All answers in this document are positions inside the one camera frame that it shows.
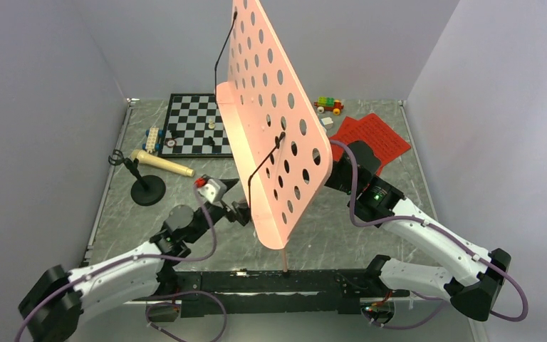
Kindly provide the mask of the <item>white blue toy brick car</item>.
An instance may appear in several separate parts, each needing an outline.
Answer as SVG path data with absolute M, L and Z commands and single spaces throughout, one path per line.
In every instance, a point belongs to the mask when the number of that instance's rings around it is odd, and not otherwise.
M 165 131 L 158 127 L 152 126 L 145 131 L 146 141 L 142 145 L 142 149 L 151 155 L 157 155 L 162 149 L 162 140 L 165 137 Z

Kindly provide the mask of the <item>orange yellow toy piece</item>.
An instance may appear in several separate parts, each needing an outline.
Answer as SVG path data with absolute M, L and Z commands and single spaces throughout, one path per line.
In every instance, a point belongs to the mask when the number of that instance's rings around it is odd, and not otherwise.
M 313 106 L 318 113 L 330 112 L 334 115 L 340 115 L 344 109 L 340 100 L 331 97 L 319 97 L 313 102 Z

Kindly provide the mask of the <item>gold microphone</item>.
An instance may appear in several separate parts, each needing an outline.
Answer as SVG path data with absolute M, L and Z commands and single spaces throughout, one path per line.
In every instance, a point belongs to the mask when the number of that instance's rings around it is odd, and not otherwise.
M 190 167 L 186 167 L 176 162 L 171 162 L 161 157 L 151 155 L 144 150 L 133 150 L 130 154 L 130 158 L 132 160 L 137 160 L 140 164 L 148 165 L 150 167 L 156 167 L 161 170 L 173 172 L 181 176 L 194 177 L 195 175 L 195 171 Z

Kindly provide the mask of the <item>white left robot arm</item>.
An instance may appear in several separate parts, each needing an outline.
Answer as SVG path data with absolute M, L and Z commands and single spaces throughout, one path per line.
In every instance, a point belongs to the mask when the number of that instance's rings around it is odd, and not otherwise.
M 174 207 L 158 233 L 128 252 L 99 264 L 66 271 L 61 265 L 45 270 L 18 305 L 23 319 L 14 339 L 28 331 L 34 341 L 65 341 L 79 323 L 135 299 L 167 299 L 177 288 L 174 267 L 192 257 L 190 244 L 231 214 L 223 196 L 238 179 L 202 176 L 192 190 L 198 208 Z

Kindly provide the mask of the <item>red sheet music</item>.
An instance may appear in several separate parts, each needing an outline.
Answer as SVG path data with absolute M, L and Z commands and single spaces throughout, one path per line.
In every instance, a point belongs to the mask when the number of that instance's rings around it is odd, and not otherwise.
M 345 143 L 362 140 L 368 144 L 381 162 L 377 175 L 384 166 L 411 149 L 411 145 L 375 113 L 360 119 L 346 118 L 337 134 Z
M 356 130 L 359 125 L 359 120 L 346 117 L 339 125 L 337 132 L 334 133 L 330 139 L 338 141 L 344 145 L 349 145 L 355 141 L 362 140 L 360 133 Z M 332 144 L 332 156 L 334 161 L 339 161 L 344 153 L 344 149 Z

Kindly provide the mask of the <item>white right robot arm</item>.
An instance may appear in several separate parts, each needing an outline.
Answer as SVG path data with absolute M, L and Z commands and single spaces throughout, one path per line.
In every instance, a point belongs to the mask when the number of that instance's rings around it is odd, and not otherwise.
M 528 313 L 523 289 L 508 274 L 511 255 L 501 248 L 485 249 L 455 234 L 424 213 L 403 192 L 373 175 L 360 189 L 355 153 L 348 145 L 331 140 L 343 150 L 343 161 L 350 172 L 342 180 L 350 182 L 349 218 L 356 227 L 377 227 L 406 239 L 437 263 L 437 267 L 410 264 L 390 256 L 376 256 L 365 275 L 366 290 L 382 296 L 390 290 L 407 290 L 450 303 L 454 309 L 475 321 L 490 316 L 521 321 Z M 507 316 L 494 310 L 505 283 L 510 283 L 522 300 L 522 311 Z

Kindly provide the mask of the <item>black microphone stand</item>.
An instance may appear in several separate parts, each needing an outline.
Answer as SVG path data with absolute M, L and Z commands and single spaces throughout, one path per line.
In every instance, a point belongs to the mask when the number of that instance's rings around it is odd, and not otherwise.
M 135 177 L 135 182 L 130 189 L 130 196 L 137 205 L 148 207 L 158 203 L 166 193 L 165 182 L 157 175 L 142 176 L 138 170 L 139 160 L 129 158 L 123 155 L 123 152 L 114 149 L 108 157 L 108 162 L 112 166 L 124 165 L 127 170 Z

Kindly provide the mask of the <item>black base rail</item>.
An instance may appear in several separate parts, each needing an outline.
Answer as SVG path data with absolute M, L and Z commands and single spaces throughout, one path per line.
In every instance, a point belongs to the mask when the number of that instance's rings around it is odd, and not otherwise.
M 381 309 L 406 290 L 389 290 L 364 269 L 175 271 L 159 277 L 148 301 L 173 301 L 183 318 L 211 314 L 281 314 Z

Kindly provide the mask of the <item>black white chessboard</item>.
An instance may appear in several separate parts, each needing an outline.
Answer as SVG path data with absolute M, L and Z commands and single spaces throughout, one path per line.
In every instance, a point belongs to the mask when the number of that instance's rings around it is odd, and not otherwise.
M 210 118 L 216 123 L 214 130 L 208 128 Z M 213 93 L 172 93 L 162 129 L 165 137 L 161 142 L 159 157 L 232 157 L 229 139 Z M 179 137 L 172 139 L 170 130 L 178 131 Z M 214 138 L 214 147 L 205 143 L 207 137 Z

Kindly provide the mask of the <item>pink music stand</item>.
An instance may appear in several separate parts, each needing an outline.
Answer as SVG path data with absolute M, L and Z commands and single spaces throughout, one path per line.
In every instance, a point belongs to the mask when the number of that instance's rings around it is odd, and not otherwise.
M 331 175 L 331 145 L 260 1 L 231 1 L 215 96 L 260 244 L 280 269 L 305 213 Z

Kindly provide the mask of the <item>blue toy block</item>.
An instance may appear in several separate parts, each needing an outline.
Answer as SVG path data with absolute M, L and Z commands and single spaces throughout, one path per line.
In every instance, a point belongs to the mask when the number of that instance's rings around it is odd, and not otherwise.
M 331 117 L 321 118 L 320 122 L 325 130 L 330 130 L 334 125 L 333 119 Z

